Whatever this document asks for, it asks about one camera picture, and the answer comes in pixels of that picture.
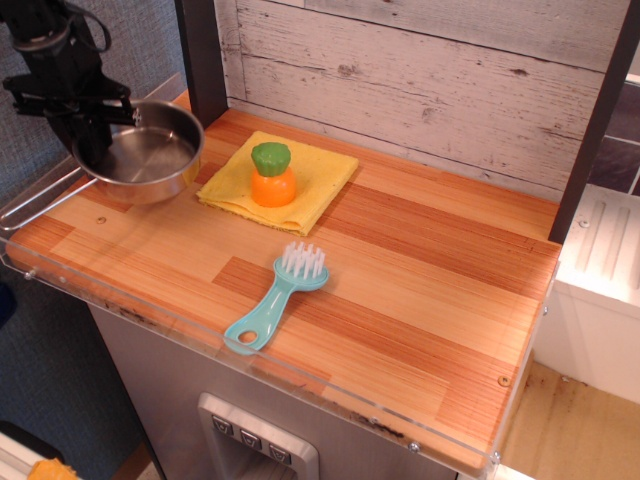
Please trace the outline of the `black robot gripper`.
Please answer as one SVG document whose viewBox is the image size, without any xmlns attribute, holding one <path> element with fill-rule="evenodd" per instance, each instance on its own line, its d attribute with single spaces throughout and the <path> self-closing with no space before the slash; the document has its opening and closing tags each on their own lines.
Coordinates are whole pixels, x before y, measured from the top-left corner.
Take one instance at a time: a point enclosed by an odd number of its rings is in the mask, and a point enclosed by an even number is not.
<svg viewBox="0 0 640 480">
<path fill-rule="evenodd" d="M 79 40 L 41 37 L 13 47 L 29 68 L 3 80 L 16 111 L 46 117 L 71 157 L 96 171 L 112 144 L 109 124 L 138 120 L 130 89 L 107 77 L 99 53 Z"/>
</svg>

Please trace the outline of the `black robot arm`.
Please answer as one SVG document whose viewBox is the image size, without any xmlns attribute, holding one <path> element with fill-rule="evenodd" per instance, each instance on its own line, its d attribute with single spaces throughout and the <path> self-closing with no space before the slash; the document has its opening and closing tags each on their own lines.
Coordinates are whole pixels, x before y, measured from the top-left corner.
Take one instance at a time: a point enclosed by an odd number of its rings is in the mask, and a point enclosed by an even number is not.
<svg viewBox="0 0 640 480">
<path fill-rule="evenodd" d="M 137 122 L 129 87 L 103 73 L 108 28 L 68 1 L 3 1 L 1 22 L 29 69 L 3 80 L 16 113 L 46 119 L 82 165 L 97 168 L 113 143 L 112 127 Z"/>
</svg>

